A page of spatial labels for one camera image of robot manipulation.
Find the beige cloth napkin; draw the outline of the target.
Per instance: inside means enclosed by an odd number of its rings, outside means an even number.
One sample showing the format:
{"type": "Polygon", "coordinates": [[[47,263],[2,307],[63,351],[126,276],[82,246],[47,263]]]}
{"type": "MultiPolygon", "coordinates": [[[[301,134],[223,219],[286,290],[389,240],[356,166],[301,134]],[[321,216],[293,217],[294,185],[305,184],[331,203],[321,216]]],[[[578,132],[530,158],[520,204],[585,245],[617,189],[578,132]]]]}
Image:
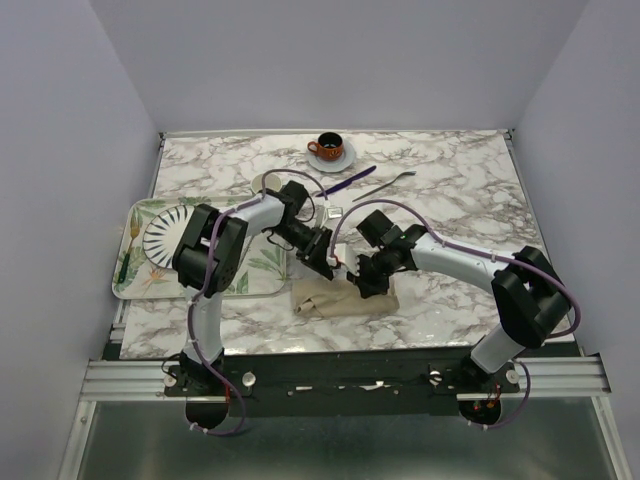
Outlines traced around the beige cloth napkin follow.
{"type": "Polygon", "coordinates": [[[291,293],[294,314],[304,318],[390,314],[399,309],[393,285],[387,294],[365,299],[345,279],[306,278],[293,281],[291,293]]]}

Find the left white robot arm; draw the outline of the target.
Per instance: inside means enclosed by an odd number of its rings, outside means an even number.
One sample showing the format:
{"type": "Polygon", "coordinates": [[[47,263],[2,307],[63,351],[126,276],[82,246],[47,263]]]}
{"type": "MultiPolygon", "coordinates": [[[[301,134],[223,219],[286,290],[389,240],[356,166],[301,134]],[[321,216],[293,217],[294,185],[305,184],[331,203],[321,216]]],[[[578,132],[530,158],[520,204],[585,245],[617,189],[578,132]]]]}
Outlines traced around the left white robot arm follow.
{"type": "Polygon", "coordinates": [[[172,268],[187,295],[187,340],[179,365],[197,393],[209,395],[221,385],[222,372],[215,363],[224,352],[222,301],[241,265],[247,238],[273,234],[294,248],[304,266],[333,278],[327,262],[332,231],[310,227],[297,218],[307,197],[303,185],[290,181],[280,191],[268,189],[225,211],[207,204],[195,207],[172,268]]]}

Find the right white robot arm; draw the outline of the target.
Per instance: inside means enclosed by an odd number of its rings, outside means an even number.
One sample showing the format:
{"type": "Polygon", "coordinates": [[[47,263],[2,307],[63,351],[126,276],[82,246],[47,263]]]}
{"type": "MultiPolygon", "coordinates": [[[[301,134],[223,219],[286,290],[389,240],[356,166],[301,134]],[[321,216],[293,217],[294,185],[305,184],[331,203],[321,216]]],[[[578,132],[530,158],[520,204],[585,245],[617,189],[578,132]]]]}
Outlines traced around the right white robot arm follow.
{"type": "Polygon", "coordinates": [[[459,370],[471,391],[485,390],[506,363],[541,347],[573,307],[547,258],[534,247],[507,254],[456,244],[437,236],[424,221],[401,230],[379,210],[357,230],[377,252],[357,255],[337,244],[330,259],[345,266],[364,298],[387,292],[391,276],[402,270],[443,274],[493,295],[499,324],[471,349],[459,370]]]}

